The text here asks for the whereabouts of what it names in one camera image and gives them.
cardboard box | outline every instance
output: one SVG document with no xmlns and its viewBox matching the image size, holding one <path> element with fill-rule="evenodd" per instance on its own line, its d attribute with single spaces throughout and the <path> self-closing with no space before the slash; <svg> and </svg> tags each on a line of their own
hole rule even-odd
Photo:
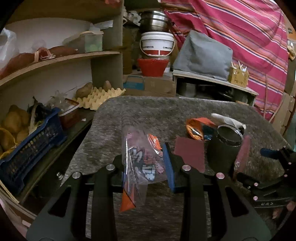
<svg viewBox="0 0 296 241">
<path fill-rule="evenodd" d="M 288 121 L 290 119 L 290 116 L 291 116 L 291 112 L 290 111 L 287 111 L 286 113 L 286 116 L 285 116 L 285 119 L 284 119 L 284 126 L 287 126 L 288 125 Z"/>
<path fill-rule="evenodd" d="M 289 59 L 287 80 L 285 84 L 285 92 L 288 93 L 289 95 L 292 94 L 293 86 L 295 84 L 295 71 L 296 71 L 296 61 L 291 61 Z"/>
<path fill-rule="evenodd" d="M 131 96 L 154 96 L 154 97 L 172 97 L 170 95 L 157 93 L 153 91 L 142 91 L 136 89 L 126 89 L 124 95 L 131 95 Z"/>
<path fill-rule="evenodd" d="M 290 103 L 290 96 L 287 93 L 283 93 L 283 104 L 281 105 L 279 111 L 275 115 L 274 121 L 272 123 L 273 128 L 277 132 L 280 132 L 284 125 L 286 114 L 289 109 L 289 103 Z"/>
<path fill-rule="evenodd" d="M 291 92 L 291 96 L 293 96 L 293 97 L 296 96 L 296 81 L 294 82 L 293 89 L 292 89 L 292 92 Z"/>
<path fill-rule="evenodd" d="M 236 69 L 233 67 L 230 67 L 228 81 L 231 84 L 238 85 L 245 88 L 248 85 L 248 79 L 250 74 L 248 71 L 246 72 L 241 71 L 238 65 L 235 65 L 235 67 Z"/>
<path fill-rule="evenodd" d="M 285 132 L 285 129 L 286 129 L 286 127 L 285 127 L 285 126 L 283 126 L 283 127 L 281 128 L 281 130 L 280 130 L 280 132 L 279 132 L 279 133 L 280 133 L 281 135 L 283 135 L 283 133 Z"/>
<path fill-rule="evenodd" d="M 293 111 L 294 104 L 295 104 L 295 97 L 291 96 L 290 103 L 289 103 L 289 111 L 291 111 L 291 112 Z"/>
<path fill-rule="evenodd" d="M 146 77 L 141 73 L 124 76 L 125 95 L 133 96 L 176 96 L 176 85 L 171 74 L 163 77 Z"/>
</svg>

orange snack wrapper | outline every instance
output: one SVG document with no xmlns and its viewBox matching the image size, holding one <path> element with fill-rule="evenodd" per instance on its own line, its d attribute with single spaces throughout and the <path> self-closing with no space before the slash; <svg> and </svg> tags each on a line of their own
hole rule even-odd
<svg viewBox="0 0 296 241">
<path fill-rule="evenodd" d="M 206 117 L 188 119 L 186 121 L 186 129 L 189 135 L 196 140 L 203 140 L 203 131 L 202 131 L 202 124 L 205 124 L 212 128 L 217 128 L 217 126 Z"/>
</svg>

sandpaper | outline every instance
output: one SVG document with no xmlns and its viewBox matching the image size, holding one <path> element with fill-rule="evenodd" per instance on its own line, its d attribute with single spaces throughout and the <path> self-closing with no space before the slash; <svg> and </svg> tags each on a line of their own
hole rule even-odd
<svg viewBox="0 0 296 241">
<path fill-rule="evenodd" d="M 205 172 L 204 141 L 177 137 L 174 153 L 181 156 L 185 164 L 194 167 L 199 172 Z"/>
</svg>

white plastic bag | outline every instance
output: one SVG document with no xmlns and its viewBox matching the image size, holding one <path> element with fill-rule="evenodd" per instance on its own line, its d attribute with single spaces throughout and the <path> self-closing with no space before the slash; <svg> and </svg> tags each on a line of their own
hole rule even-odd
<svg viewBox="0 0 296 241">
<path fill-rule="evenodd" d="M 46 42 L 43 39 L 35 40 L 32 44 L 31 53 L 35 53 L 41 47 L 46 48 Z"/>
<path fill-rule="evenodd" d="M 4 28 L 0 33 L 0 69 L 18 54 L 16 33 Z"/>
</svg>

black mug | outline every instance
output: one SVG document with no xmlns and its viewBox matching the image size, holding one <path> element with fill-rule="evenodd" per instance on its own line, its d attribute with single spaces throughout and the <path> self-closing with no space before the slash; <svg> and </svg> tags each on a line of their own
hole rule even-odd
<svg viewBox="0 0 296 241">
<path fill-rule="evenodd" d="M 213 134 L 207 148 L 207 161 L 215 172 L 232 177 L 234 162 L 242 145 L 243 136 L 234 126 L 221 125 Z"/>
</svg>

